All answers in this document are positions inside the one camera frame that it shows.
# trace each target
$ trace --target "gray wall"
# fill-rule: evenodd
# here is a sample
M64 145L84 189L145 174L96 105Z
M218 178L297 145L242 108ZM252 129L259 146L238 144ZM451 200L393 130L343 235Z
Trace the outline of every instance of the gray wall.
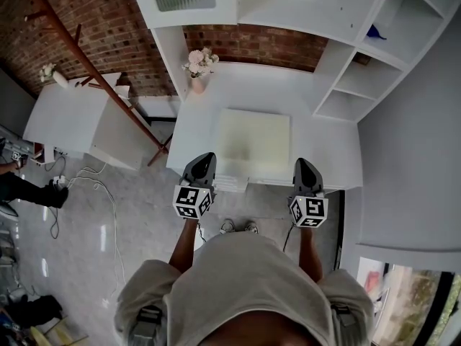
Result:
M459 255L461 10L417 67L359 124L359 135L359 242Z
M34 104L35 99L0 69L0 125L22 137Z

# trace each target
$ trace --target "gray shirt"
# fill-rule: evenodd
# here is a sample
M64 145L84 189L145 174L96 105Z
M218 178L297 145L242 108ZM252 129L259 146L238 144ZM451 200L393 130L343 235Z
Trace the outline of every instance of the gray shirt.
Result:
M209 240L184 274L145 261L118 298L115 331L123 345L148 305L162 310L155 345L198 345L248 311L286 316L322 346L369 345L373 324L371 300L346 271L314 283L271 239L248 232Z

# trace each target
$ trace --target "concrete floor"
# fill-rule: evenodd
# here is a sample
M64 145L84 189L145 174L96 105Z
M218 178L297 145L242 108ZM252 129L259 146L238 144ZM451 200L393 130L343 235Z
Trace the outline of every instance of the concrete floor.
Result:
M30 162L22 173L28 181L43 186L59 173L61 162L51 172ZM127 279L143 260L168 261L180 235L183 220L171 206L179 176L165 165L166 157L140 172L106 166L99 176L117 203L117 241ZM103 163L90 156L68 159L65 175L70 179L84 166L100 170ZM205 238L219 232L224 218L232 218L237 226L251 219L258 224L260 234L273 238L282 247L291 226L286 206L290 191L288 187L249 185L244 194L219 192L201 221ZM333 268L338 234L339 195L328 197L328 220L315 236L325 272ZM104 190L93 190L90 181L76 182L59 210L60 233L56 240L50 235L54 217L49 211L47 221L43 221L41 206L24 201L15 201L12 206L20 222L17 226L10 222L4 225L13 233L22 282L28 288L34 285L39 294L54 295L64 312L90 336L90 345L115 345L112 317L123 279L120 263L114 261L112 204ZM299 241L299 230L293 229L287 254L294 260ZM115 289L114 264L118 289L111 297ZM44 267L48 269L47 277Z

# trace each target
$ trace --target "flower vase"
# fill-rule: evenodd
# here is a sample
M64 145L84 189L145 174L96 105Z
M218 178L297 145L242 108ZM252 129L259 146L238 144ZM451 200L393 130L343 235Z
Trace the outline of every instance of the flower vase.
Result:
M63 87L64 89L67 89L67 86L69 85L69 83L67 79L65 78L65 76L63 76L58 71L54 71L53 78L59 84L59 86Z
M200 77L192 78L192 89L196 94L201 94L205 90L205 86Z

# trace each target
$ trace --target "brick wall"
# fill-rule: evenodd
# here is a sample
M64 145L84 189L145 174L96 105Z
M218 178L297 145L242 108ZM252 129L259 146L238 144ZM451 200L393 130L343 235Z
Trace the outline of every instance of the brick wall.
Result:
M72 35L82 24L79 45L101 73L123 72L119 84L131 85L134 95L176 94L136 0L49 2ZM24 22L38 10L32 0L0 1L1 64L34 94L42 89L38 71L46 63L57 63L68 79L86 75L58 36L43 32L46 18Z
M266 64L313 72L328 42L304 32L257 25L183 27L190 50L211 48L222 61Z

